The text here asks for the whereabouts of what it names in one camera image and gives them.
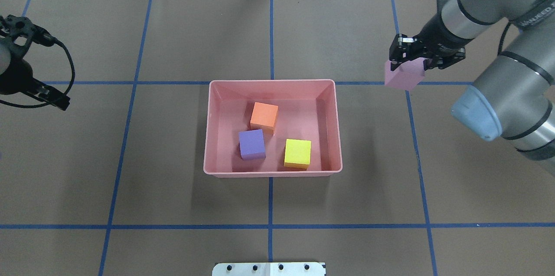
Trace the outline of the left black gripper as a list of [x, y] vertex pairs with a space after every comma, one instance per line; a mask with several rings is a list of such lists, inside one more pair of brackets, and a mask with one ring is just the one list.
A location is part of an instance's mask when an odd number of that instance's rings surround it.
[[6, 71], [0, 76], [0, 94], [12, 95], [21, 92], [39, 102], [39, 104], [27, 106], [28, 108], [51, 105], [66, 111], [71, 101], [68, 96], [70, 90], [71, 82], [62, 92], [53, 86], [34, 80], [32, 67], [25, 60], [12, 59]]

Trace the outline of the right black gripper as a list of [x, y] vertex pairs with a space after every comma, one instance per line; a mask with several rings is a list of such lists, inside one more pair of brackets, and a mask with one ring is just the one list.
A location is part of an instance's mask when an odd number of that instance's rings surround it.
[[465, 46], [472, 39], [451, 33], [440, 16], [430, 19], [418, 35], [397, 33], [389, 48], [390, 71], [418, 58], [424, 59], [424, 70], [446, 69], [466, 58]]

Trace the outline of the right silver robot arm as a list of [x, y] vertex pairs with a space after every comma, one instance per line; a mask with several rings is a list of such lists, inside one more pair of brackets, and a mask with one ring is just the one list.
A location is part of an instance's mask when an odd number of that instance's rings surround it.
[[430, 69], [466, 57], [466, 45], [501, 19], [519, 36], [453, 104], [451, 114], [486, 141], [502, 137], [521, 155], [554, 173], [554, 0], [437, 0], [437, 12], [413, 36], [397, 34], [385, 84], [411, 90]]

